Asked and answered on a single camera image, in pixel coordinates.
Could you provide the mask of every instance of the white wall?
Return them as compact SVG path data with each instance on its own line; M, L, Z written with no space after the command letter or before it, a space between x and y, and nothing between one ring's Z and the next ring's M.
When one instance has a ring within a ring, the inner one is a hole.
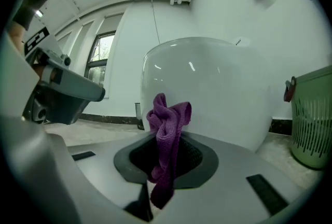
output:
M109 97L98 103L91 102L84 113L135 116L134 103L140 102L141 97L143 58L149 50L159 45L157 30L160 43L198 36L188 6L154 2L153 10L151 2L133 3L126 9L118 26L107 61L105 85L108 79Z
M247 37L268 61L275 73L275 118L291 118L291 106L283 102L286 80L332 64L331 27L313 1L193 0L191 9L203 36L229 42Z

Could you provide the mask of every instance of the window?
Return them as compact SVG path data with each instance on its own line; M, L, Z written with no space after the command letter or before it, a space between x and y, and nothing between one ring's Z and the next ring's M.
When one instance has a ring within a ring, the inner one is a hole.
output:
M85 69L84 76L102 87L104 86L106 64L114 35L115 32L108 32L96 36Z

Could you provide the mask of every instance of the green laundry basket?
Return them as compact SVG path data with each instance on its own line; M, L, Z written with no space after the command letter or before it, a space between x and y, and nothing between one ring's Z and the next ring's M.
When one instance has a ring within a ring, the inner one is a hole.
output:
M322 169L332 145L332 66L286 82L284 101L292 102L291 151L304 165Z

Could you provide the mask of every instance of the gray floor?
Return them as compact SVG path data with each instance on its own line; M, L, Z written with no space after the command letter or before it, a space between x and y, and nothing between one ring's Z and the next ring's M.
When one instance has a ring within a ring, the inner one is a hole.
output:
M110 124L78 120L71 125L47 124L48 133L61 135L67 146L100 143L136 136L144 131L129 124ZM289 151L290 137L268 133L257 154L289 176L297 185L308 189L322 172L310 170L298 163Z

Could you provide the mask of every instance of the purple cloth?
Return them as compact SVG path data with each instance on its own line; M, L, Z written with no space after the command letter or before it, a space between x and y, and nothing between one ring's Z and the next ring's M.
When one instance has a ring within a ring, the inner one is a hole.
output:
M167 108L163 93L155 97L154 108L146 116L150 129L157 131L159 163L152 170L149 180L156 184L151 193L151 202L160 209L173 195L179 139L182 127L190 122L190 117L189 102Z

